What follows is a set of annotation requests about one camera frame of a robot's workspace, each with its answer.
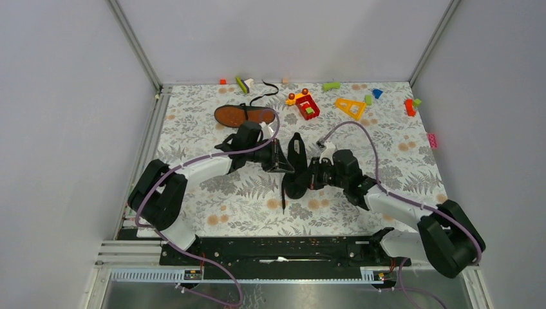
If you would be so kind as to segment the black sneaker with laces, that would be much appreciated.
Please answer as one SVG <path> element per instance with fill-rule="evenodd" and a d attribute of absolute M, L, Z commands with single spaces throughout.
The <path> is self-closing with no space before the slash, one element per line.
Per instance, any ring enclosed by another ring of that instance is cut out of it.
<path fill-rule="evenodd" d="M 305 143 L 299 132 L 294 133 L 288 143 L 288 161 L 294 167 L 296 174 L 303 172 L 308 167 Z M 281 206 L 283 214 L 287 207 L 287 197 L 292 198 L 292 176 L 293 174 L 285 174 L 281 182 Z"/>

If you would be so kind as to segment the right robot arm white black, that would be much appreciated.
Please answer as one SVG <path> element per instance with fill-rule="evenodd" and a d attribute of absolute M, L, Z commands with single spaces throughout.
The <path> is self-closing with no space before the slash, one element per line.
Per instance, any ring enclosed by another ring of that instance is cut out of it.
<path fill-rule="evenodd" d="M 380 233 L 380 241 L 369 248 L 370 259 L 378 265 L 393 258 L 409 258 L 427 262 L 443 276 L 454 278 L 478 262 L 486 248 L 457 202 L 446 200 L 432 207 L 388 191 L 362 172 L 347 149 L 335 151 L 329 158 L 313 157 L 307 166 L 296 169 L 289 184 L 303 191 L 339 188 L 352 205 L 411 227 L 411 232 Z"/>

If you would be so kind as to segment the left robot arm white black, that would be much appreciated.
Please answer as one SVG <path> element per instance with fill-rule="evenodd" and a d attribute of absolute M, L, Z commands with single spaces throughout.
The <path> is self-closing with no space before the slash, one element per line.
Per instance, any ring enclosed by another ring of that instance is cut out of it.
<path fill-rule="evenodd" d="M 212 178 L 233 173 L 252 162 L 267 173 L 293 173 L 283 154 L 278 131 L 262 122 L 244 122 L 235 133 L 208 154 L 180 165 L 159 159 L 148 163 L 127 200 L 135 211 L 137 227 L 155 229 L 175 248 L 175 256 L 186 265 L 196 262 L 200 248 L 196 232 L 180 219 L 184 196 L 189 189 Z"/>

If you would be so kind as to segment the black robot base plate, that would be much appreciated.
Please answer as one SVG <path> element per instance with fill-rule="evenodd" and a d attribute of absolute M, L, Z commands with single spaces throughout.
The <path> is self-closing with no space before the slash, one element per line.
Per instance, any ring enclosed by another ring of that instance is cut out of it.
<path fill-rule="evenodd" d="M 389 269 L 401 264 L 379 243 L 389 232 L 372 236 L 234 237 L 198 238 L 188 252 L 217 262 L 211 265 L 162 245 L 162 266 L 196 266 L 205 279 L 228 279 L 225 267 L 237 280 L 244 279 L 355 279 L 359 267 Z"/>

